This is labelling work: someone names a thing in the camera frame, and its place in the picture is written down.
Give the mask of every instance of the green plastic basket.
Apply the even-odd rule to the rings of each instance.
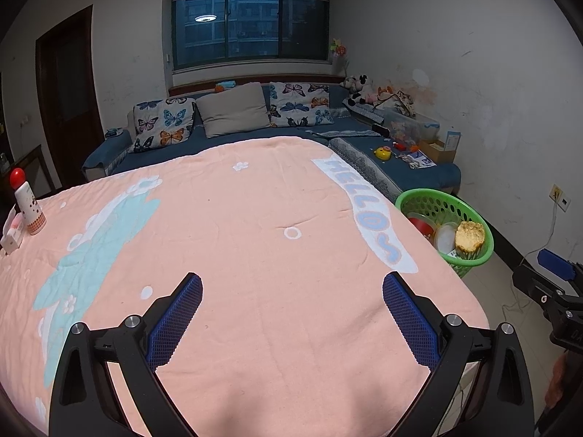
[[[460,223],[462,221],[473,221],[484,225],[486,241],[477,252],[472,255],[467,255],[465,258],[454,258],[439,253],[461,278],[474,266],[480,266],[488,261],[494,252],[494,238],[484,219],[469,205],[441,190],[407,190],[397,198],[395,207],[405,217],[415,212],[431,218],[437,225],[442,225],[447,222]]]

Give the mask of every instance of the bread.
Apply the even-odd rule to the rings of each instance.
[[[484,226],[476,222],[461,222],[455,233],[455,249],[471,255],[478,251],[486,240]]]

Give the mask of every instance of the bed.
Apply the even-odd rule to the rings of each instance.
[[[186,273],[201,306],[157,374],[198,435],[384,435],[421,389],[383,302],[397,270],[443,314],[476,298],[396,208],[322,144],[251,139],[41,201],[45,228],[0,258],[0,382],[43,432],[64,334],[118,325]],[[112,375],[130,424],[148,435]]]

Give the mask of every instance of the clear plastic bin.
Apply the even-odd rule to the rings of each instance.
[[[410,147],[419,144],[421,139],[437,139],[439,122],[417,113],[415,118],[401,115],[388,109],[384,113],[384,126],[391,131],[391,138]]]

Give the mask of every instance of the blue gripper pad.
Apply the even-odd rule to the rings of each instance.
[[[536,257],[539,264],[546,270],[549,270],[556,276],[559,276],[564,281],[572,281],[575,279],[575,268],[569,264],[568,261],[555,255],[552,251],[540,250]]]
[[[152,371],[170,361],[201,302],[202,281],[193,274],[150,333],[146,362]]]
[[[392,273],[383,281],[383,299],[417,363],[435,370],[440,359],[437,334]]]

